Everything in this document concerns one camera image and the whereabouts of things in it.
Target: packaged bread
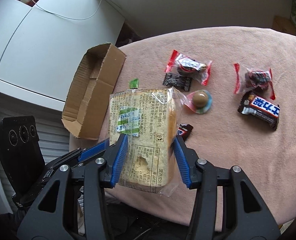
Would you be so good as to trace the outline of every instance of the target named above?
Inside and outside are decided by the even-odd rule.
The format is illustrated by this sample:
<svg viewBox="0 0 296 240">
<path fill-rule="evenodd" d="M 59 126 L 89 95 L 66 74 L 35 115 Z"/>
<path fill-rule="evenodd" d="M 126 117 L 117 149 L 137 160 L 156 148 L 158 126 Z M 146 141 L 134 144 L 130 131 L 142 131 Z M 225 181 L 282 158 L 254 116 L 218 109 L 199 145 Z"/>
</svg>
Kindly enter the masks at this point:
<svg viewBox="0 0 296 240">
<path fill-rule="evenodd" d="M 186 97 L 170 89 L 131 89 L 111 95 L 108 136 L 115 143 L 128 134 L 128 155 L 119 184 L 160 193 L 173 183 L 176 167 L 171 144 Z"/>
</svg>

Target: white cable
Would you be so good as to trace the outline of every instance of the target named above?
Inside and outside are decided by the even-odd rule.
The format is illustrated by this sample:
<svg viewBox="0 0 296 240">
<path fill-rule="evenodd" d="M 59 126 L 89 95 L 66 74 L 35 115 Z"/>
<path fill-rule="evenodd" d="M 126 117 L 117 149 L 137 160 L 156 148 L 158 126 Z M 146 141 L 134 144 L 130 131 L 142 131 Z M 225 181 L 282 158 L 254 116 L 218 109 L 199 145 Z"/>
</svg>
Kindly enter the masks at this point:
<svg viewBox="0 0 296 240">
<path fill-rule="evenodd" d="M 98 11 L 98 9 L 99 9 L 99 6 L 100 6 L 102 0 L 100 0 L 99 5 L 98 5 L 98 7 L 97 7 L 97 10 L 96 10 L 91 16 L 89 16 L 89 17 L 87 17 L 87 18 L 85 18 L 85 19 L 74 19 L 74 18 L 69 18 L 69 17 L 62 16 L 62 15 L 57 14 L 57 13 L 53 13 L 53 12 L 47 11 L 47 10 L 45 10 L 44 8 L 41 8 L 41 7 L 40 7 L 40 6 L 39 6 L 34 0 L 32 0 L 32 1 L 34 2 L 34 4 L 35 4 L 38 8 L 42 9 L 42 10 L 45 11 L 45 12 L 48 12 L 48 13 L 51 13 L 51 14 L 54 14 L 54 15 L 57 15 L 57 16 L 59 16 L 59 17 L 63 17 L 63 18 L 66 18 L 66 19 L 70 19 L 70 20 L 82 21 L 82 20 L 87 20 L 87 19 L 89 19 L 90 17 L 93 17 L 93 16 L 95 15 L 95 13 L 96 13 L 96 12 Z"/>
</svg>

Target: red and clear candy wrapper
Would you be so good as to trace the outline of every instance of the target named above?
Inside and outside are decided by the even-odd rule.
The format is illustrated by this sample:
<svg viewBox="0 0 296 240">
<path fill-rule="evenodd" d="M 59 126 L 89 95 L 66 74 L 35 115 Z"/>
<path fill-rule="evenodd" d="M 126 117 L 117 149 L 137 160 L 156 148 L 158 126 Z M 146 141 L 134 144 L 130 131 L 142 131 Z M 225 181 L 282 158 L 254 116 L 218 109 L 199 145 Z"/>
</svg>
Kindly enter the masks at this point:
<svg viewBox="0 0 296 240">
<path fill-rule="evenodd" d="M 270 99 L 275 100 L 271 69 L 247 68 L 239 63 L 234 64 L 234 67 L 237 74 L 234 94 L 245 94 L 256 90 L 257 92 L 269 92 Z"/>
<path fill-rule="evenodd" d="M 166 73 L 172 72 L 184 77 L 196 79 L 206 86 L 210 76 L 212 61 L 201 63 L 174 50 L 167 64 Z"/>
</svg>

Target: pink tablecloth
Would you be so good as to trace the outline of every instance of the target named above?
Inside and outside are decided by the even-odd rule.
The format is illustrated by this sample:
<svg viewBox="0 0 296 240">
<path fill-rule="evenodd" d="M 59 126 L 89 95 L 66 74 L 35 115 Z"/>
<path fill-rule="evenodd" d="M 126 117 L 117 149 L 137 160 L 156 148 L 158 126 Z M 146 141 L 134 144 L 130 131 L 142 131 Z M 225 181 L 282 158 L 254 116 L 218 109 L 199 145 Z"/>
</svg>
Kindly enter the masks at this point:
<svg viewBox="0 0 296 240">
<path fill-rule="evenodd" d="M 220 27 L 170 33 L 121 48 L 127 55 L 115 92 L 139 78 L 141 88 L 162 88 L 164 68 L 173 49 L 203 61 L 214 61 L 207 90 L 213 97 L 204 115 L 184 114 L 181 122 L 194 130 L 188 147 L 213 165 L 239 165 L 267 203 L 278 224 L 296 216 L 296 37 L 270 29 Z M 275 102 L 280 104 L 277 131 L 255 117 L 237 112 L 233 63 L 272 68 Z M 193 81 L 191 91 L 203 88 Z M 106 132 L 104 121 L 101 137 Z M 81 142 L 72 140 L 70 148 Z M 144 212 L 188 225 L 195 190 L 180 182 L 171 197 L 116 186 L 107 190 L 117 199 Z M 216 229 L 220 229 L 222 199 L 218 195 Z"/>
</svg>

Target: silver bolt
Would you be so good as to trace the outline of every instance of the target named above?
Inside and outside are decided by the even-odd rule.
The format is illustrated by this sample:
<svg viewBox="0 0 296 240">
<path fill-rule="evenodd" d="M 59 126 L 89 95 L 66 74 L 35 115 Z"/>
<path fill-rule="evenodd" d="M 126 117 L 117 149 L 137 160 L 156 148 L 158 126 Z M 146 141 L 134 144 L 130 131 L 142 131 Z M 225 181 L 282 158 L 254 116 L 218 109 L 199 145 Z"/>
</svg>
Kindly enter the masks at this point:
<svg viewBox="0 0 296 240">
<path fill-rule="evenodd" d="M 103 164 L 105 162 L 105 159 L 104 158 L 98 158 L 98 159 L 95 160 L 95 162 L 97 164 Z"/>
<path fill-rule="evenodd" d="M 201 164 L 201 165 L 205 165 L 205 164 L 207 163 L 207 160 L 205 160 L 205 159 L 203 159 L 203 158 L 199 158 L 199 159 L 197 160 L 197 162 L 198 162 L 199 164 Z"/>
<path fill-rule="evenodd" d="M 239 166 L 233 166 L 232 169 L 233 169 L 234 172 L 240 172 L 241 171 L 241 168 Z"/>
<path fill-rule="evenodd" d="M 67 171 L 68 170 L 68 165 L 61 165 L 61 167 L 59 168 L 61 171 Z"/>
</svg>

